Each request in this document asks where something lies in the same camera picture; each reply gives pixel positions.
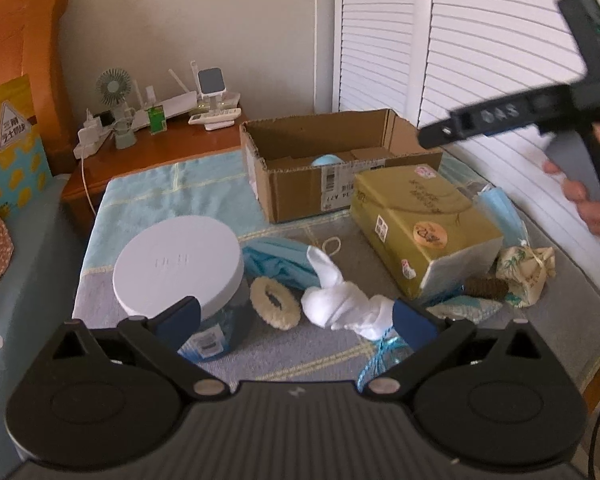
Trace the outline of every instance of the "orange round sticker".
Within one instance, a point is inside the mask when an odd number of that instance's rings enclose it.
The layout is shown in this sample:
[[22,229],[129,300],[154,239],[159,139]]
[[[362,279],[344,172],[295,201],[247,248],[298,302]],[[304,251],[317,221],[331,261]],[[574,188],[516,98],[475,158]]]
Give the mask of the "orange round sticker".
[[413,226],[413,240],[424,247],[444,249],[447,236],[445,228],[435,222],[416,222]]

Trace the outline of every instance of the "wooden nightstand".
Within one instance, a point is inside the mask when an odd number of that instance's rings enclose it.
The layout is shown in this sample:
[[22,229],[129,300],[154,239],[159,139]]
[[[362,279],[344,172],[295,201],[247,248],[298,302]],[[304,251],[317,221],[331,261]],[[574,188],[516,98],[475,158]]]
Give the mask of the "wooden nightstand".
[[[246,120],[244,114],[234,126],[212,132],[199,124],[189,126],[188,120],[186,115],[170,119],[167,131],[154,136],[143,128],[136,132],[138,142],[124,150],[117,150],[110,137],[98,153],[85,159],[84,176],[94,207],[100,205],[107,184],[114,178],[240,147],[239,125]],[[80,164],[64,186],[62,202],[67,204],[77,228],[88,236],[94,216],[82,184]]]

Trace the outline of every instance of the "white round lid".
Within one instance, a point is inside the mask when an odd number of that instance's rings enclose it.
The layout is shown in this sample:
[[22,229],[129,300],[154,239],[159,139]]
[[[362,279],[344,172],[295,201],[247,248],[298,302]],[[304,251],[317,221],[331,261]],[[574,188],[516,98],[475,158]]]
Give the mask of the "white round lid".
[[244,262],[231,229],[206,216],[178,216],[136,235],[113,269],[113,290],[130,316],[152,318],[194,296],[202,319],[238,290]]

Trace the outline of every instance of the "white cloth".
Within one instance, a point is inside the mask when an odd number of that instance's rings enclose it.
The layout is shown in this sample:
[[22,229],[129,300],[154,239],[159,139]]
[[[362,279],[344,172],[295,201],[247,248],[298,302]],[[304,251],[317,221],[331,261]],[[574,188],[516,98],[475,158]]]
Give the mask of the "white cloth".
[[394,301],[376,295],[369,299],[355,283],[345,282],[340,269],[324,252],[309,246],[309,263],[320,279],[320,288],[309,287],[302,296],[302,310],[314,325],[331,330],[353,330],[375,341],[393,324]]

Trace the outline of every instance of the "metal screw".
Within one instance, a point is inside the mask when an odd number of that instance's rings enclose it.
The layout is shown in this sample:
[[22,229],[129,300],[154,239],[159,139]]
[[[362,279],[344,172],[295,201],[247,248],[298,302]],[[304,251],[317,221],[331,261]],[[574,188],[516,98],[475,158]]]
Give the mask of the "metal screw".
[[224,392],[224,383],[218,379],[202,379],[193,385],[193,391],[205,397],[212,397]]
[[390,377],[378,377],[369,383],[369,389],[376,395],[391,395],[400,389],[400,383]]

